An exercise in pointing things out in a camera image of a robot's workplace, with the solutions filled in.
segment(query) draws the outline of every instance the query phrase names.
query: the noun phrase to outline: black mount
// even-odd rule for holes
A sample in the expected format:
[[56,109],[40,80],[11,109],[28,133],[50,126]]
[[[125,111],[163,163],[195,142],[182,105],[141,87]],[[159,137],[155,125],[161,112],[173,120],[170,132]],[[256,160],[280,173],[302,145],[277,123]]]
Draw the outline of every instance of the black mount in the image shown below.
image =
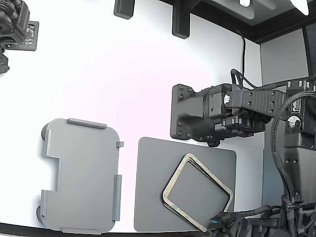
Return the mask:
[[[182,39],[190,36],[190,13],[201,0],[175,0],[172,13],[172,34]],[[130,19],[134,14],[135,0],[116,0],[114,15]]]

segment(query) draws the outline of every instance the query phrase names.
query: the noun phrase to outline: white backdrop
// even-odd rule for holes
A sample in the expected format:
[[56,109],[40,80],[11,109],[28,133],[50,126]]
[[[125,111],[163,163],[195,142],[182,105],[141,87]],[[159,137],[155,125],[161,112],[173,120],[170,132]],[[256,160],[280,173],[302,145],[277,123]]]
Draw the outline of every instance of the white backdrop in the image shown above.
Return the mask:
[[[113,15],[114,0],[27,0],[40,21],[36,52],[7,51],[0,76],[0,222],[42,227],[40,192],[55,190],[57,163],[43,158],[40,132],[56,118],[106,123],[125,147],[121,221],[112,232],[135,232],[137,145],[141,137],[171,140],[171,89],[199,91],[230,82],[240,69],[240,36],[191,16],[191,36],[171,34],[172,7],[136,0],[134,17]],[[247,41],[245,75],[261,85],[260,46]],[[261,205],[264,136],[229,139],[237,154],[235,210]]]

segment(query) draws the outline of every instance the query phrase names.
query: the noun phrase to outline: sticker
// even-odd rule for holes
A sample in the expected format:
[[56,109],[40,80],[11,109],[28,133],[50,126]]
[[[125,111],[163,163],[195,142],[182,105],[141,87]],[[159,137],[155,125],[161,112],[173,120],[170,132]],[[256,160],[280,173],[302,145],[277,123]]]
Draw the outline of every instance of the sticker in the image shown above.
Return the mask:
[[292,103],[292,113],[299,113],[301,111],[301,99]]

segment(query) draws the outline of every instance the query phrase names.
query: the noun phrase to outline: gray plastic tray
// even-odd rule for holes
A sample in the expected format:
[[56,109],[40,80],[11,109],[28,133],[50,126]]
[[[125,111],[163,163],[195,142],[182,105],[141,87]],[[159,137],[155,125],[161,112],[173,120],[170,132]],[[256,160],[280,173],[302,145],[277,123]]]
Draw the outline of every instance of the gray plastic tray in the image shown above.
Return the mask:
[[[138,232],[198,230],[168,210],[162,192],[186,154],[193,154],[235,194],[236,154],[233,151],[153,138],[139,141],[134,228]],[[223,211],[229,197],[191,164],[186,164],[169,199],[204,226]],[[234,210],[234,201],[228,211]]]
[[123,142],[105,124],[56,119],[42,130],[44,156],[59,159],[56,191],[42,190],[38,219],[64,233],[101,234],[119,221]]

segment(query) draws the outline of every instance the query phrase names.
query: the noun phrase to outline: light fixture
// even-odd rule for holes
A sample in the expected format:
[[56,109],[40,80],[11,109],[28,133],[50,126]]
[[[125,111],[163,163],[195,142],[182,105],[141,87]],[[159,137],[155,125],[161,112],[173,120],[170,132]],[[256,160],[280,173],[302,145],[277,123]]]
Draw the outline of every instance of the light fixture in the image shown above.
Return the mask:
[[248,7],[250,6],[250,0],[239,0],[240,5]]
[[308,16],[310,12],[308,10],[307,0],[290,0],[290,1],[292,2],[293,6],[295,6],[300,12]]

